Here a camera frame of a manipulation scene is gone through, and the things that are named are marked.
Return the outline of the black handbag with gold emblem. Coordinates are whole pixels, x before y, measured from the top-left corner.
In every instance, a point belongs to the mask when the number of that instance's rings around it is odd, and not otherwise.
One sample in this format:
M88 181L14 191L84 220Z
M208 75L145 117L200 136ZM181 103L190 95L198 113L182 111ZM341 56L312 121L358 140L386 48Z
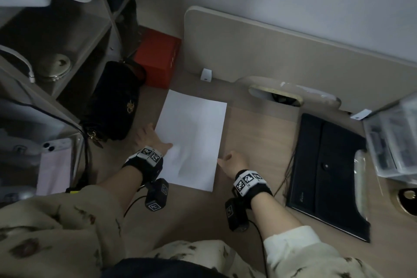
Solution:
M81 127L98 147L124 140L138 108L140 87L147 73L130 58L108 61L81 117Z

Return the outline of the black wristband with markers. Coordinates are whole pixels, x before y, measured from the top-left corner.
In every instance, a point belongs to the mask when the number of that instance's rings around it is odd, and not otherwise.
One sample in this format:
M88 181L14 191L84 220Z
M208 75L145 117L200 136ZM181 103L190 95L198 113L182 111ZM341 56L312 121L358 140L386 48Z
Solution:
M122 168L132 166L143 176L141 187L155 181L163 169L164 157L158 150L145 146L125 161Z
M252 199L260 193L273 195L267 182L252 170L240 170L233 183L232 193L246 209L252 210Z

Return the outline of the beige wooden shelf unit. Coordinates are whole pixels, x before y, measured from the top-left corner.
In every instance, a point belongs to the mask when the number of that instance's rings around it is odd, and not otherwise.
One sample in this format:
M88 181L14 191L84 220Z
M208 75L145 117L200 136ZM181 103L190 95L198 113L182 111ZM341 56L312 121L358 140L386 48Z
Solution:
M35 196L42 144L72 140L67 190L89 185L89 146L81 117L108 61L121 61L116 19L107 0L52 0L47 7L0 7L0 203ZM51 54L73 66L62 79L40 81L34 67Z

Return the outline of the pink phone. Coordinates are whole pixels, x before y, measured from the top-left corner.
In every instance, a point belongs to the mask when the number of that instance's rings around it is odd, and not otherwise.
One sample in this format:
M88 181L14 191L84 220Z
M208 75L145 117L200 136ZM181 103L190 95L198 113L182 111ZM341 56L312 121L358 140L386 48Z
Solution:
M55 139L42 144L36 196L65 193L72 174L72 140Z

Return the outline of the floral beige jacket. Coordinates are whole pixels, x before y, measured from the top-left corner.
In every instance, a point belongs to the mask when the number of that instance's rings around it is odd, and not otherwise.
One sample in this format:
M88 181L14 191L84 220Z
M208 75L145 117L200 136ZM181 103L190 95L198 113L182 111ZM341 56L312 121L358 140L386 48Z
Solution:
M127 258L122 209L99 186L0 209L0 278L265 278L221 240L176 241ZM383 278L309 226L263 242L273 278Z

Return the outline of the person's left hand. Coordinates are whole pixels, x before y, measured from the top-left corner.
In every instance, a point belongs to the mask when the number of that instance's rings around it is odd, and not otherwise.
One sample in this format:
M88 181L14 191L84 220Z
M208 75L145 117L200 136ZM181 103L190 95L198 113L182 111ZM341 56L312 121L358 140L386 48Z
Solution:
M134 152L138 152L144 147L151 147L159 152L159 143L161 142L161 139L155 132L154 124L149 123L137 131L135 136Z

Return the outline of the black laptop sleeve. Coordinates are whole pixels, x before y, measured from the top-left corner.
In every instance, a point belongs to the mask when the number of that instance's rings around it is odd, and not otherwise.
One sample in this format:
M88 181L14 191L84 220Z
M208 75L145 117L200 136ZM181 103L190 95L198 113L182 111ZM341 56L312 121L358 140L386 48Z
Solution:
M286 206L366 243L370 223L356 204L354 159L366 139L314 115L300 118Z

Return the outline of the white paper sheet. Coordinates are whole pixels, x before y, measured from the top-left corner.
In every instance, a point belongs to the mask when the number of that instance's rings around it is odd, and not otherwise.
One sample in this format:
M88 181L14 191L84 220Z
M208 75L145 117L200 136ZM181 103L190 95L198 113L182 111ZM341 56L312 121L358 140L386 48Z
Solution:
M155 132L173 147L160 177L170 184L212 192L227 103L169 90Z

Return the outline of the black left wristband with markers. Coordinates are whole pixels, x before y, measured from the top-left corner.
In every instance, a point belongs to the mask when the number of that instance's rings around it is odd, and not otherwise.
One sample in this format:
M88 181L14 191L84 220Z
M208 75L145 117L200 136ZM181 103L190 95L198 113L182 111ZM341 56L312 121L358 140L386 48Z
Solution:
M122 168L132 166L143 176L141 187L155 181L163 169L164 157L158 150L145 146L125 161Z

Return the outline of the red cardboard box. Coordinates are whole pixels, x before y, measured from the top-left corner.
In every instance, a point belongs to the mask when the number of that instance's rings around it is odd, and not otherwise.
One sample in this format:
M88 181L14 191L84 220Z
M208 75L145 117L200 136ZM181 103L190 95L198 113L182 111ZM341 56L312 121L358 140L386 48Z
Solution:
M147 28L133 60L146 71L147 86L168 89L175 69L181 39Z

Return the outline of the person's right forearm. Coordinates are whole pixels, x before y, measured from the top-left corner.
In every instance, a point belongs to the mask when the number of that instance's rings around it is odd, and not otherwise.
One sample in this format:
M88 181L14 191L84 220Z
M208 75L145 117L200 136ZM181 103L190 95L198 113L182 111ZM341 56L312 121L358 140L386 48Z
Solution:
M263 242L269 237L303 226L267 192L254 196L251 200L251 207Z

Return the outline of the black right wristband with markers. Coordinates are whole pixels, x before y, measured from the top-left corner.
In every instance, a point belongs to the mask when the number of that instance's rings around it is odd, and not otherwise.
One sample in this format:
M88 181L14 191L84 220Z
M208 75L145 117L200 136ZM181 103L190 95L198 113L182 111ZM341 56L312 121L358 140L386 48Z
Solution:
M233 183L232 193L246 209L252 210L252 199L260 193L273 195L267 182L252 170L240 170Z

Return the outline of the beige desk back panel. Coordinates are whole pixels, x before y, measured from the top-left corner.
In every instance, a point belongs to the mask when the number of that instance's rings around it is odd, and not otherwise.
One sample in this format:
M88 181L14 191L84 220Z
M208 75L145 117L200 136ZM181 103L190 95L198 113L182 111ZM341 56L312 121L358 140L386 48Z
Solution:
M183 49L191 73L299 85L335 96L351 113L417 92L417 63L203 7L185 12Z

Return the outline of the round metal dish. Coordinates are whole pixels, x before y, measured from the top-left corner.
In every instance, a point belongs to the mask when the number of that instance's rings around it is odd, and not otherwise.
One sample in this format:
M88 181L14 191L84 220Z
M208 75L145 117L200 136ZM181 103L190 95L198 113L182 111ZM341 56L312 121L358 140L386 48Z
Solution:
M34 74L40 81L55 82L68 74L72 66L73 64L67 55L51 54L44 57L34 67Z

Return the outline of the clear plastic storage box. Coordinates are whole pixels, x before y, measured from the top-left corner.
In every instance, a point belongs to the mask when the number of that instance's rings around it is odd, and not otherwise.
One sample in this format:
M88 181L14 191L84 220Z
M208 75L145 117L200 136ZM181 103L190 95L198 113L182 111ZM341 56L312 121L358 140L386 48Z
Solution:
M376 174L417 185L417 92L363 124Z

